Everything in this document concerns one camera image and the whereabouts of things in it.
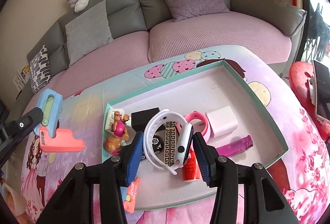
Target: watch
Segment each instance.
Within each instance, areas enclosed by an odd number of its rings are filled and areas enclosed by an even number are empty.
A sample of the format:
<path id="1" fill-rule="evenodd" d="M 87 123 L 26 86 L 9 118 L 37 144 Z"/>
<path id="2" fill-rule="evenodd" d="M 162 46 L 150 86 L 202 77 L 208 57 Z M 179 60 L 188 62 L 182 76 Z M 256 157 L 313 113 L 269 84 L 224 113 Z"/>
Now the watch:
<path id="1" fill-rule="evenodd" d="M 185 115 L 184 118 L 186 119 L 187 122 L 191 122 L 192 120 L 200 120 L 200 121 L 204 122 L 205 127 L 201 133 L 202 133 L 202 136 L 203 136 L 205 142 L 207 142 L 209 140 L 210 135 L 211 135 L 211 127 L 210 127 L 210 122 L 209 122 L 208 118 L 204 114 L 202 114 L 198 111 L 194 111 L 192 113 Z M 177 127 L 179 134 L 181 135 L 181 132 L 180 132 L 181 125 L 178 123 L 176 125 L 176 127 Z"/>
<path id="2" fill-rule="evenodd" d="M 176 122 L 182 126 L 174 152 L 174 165 L 172 166 L 168 166 L 159 158 L 157 158 L 156 154 L 153 152 L 152 149 L 152 138 L 156 130 L 162 124 L 169 121 Z M 177 173 L 175 169 L 183 167 L 183 165 L 188 159 L 193 133 L 194 129 L 191 123 L 188 123 L 187 120 L 181 114 L 177 112 L 172 112 L 168 109 L 163 109 L 155 116 L 153 116 L 146 125 L 143 136 L 143 151 L 146 155 L 146 158 L 152 166 L 161 170 L 169 170 L 172 174 L 176 175 Z"/>

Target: gray leather sofa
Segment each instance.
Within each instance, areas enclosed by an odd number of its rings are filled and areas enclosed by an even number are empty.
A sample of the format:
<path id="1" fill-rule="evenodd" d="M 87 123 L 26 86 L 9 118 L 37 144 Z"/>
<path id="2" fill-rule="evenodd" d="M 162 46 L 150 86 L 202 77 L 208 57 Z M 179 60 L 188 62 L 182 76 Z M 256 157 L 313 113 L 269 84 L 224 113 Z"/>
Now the gray leather sofa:
<path id="1" fill-rule="evenodd" d="M 101 1 L 103 0 L 90 0 L 87 8 L 81 13 Z M 306 17 L 304 10 L 275 0 L 224 0 L 224 2 L 231 11 L 263 20 L 280 30 L 281 35 L 290 37 L 292 47 L 288 59 L 289 61 L 293 60 Z M 154 26 L 172 18 L 164 0 L 106 0 L 106 7 L 108 22 L 114 39 L 137 31 L 149 31 Z M 28 61 L 30 62 L 41 47 L 46 44 L 52 77 L 68 69 L 65 25 L 81 13 L 75 13 L 71 9 L 60 17 L 28 53 Z M 286 61 L 279 61 L 269 66 L 280 74 L 285 65 Z M 19 118 L 32 96 L 31 85 L 28 82 L 11 108 L 7 121 Z"/>

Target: black box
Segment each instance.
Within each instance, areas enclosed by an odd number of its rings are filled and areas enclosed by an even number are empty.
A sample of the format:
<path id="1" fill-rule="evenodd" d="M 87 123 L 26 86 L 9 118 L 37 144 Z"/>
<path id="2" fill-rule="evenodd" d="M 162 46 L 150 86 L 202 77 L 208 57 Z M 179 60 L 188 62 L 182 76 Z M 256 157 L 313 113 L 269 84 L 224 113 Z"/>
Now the black box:
<path id="1" fill-rule="evenodd" d="M 151 120 L 151 118 L 155 116 L 159 111 L 160 111 L 159 108 L 151 108 L 147 110 L 133 112 L 131 114 L 131 122 L 134 131 L 144 132 L 149 120 Z M 157 132 L 162 130 L 165 130 L 164 124 L 158 128 Z"/>

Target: pink watch strap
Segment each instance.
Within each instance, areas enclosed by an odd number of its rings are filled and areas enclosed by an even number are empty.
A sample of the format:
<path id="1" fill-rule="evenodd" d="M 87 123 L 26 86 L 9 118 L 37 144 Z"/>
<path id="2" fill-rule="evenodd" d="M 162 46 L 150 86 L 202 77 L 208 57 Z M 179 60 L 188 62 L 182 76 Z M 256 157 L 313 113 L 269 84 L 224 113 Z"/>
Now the pink watch strap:
<path id="1" fill-rule="evenodd" d="M 191 122 L 192 120 L 196 120 L 196 119 L 204 122 L 205 127 L 204 127 L 204 130 L 202 131 L 202 136 L 203 136 L 205 142 L 207 142 L 209 140 L 210 135 L 211 135 L 211 128 L 210 128 L 209 120 L 204 114 L 202 114 L 198 111 L 194 111 L 192 113 L 185 115 L 184 118 L 187 120 L 187 122 Z M 176 127 L 177 127 L 178 132 L 180 133 L 181 125 L 177 124 Z"/>

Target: screw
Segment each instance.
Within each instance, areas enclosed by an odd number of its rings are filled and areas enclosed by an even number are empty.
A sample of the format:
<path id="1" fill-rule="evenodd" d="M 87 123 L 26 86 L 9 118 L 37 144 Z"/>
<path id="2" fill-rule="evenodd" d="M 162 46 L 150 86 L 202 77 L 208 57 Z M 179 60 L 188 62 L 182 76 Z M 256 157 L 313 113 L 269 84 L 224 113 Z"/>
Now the screw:
<path id="1" fill-rule="evenodd" d="M 259 162 L 256 162 L 256 163 L 254 164 L 254 166 L 255 166 L 255 168 L 257 168 L 258 170 L 261 170 L 261 169 L 263 169 L 263 166 L 262 166 L 262 164 L 261 164 L 261 163 L 259 163 Z"/>
<path id="2" fill-rule="evenodd" d="M 114 156 L 112 156 L 110 159 L 111 159 L 111 161 L 113 161 L 113 162 L 120 161 L 120 157 L 119 157 L 118 155 L 114 155 Z"/>
<path id="3" fill-rule="evenodd" d="M 76 170 L 81 170 L 81 169 L 83 169 L 83 167 L 84 167 L 84 164 L 82 162 L 75 165 Z"/>
<path id="4" fill-rule="evenodd" d="M 226 162 L 227 161 L 227 158 L 225 156 L 219 156 L 218 157 L 218 161 L 220 161 L 220 162 Z"/>

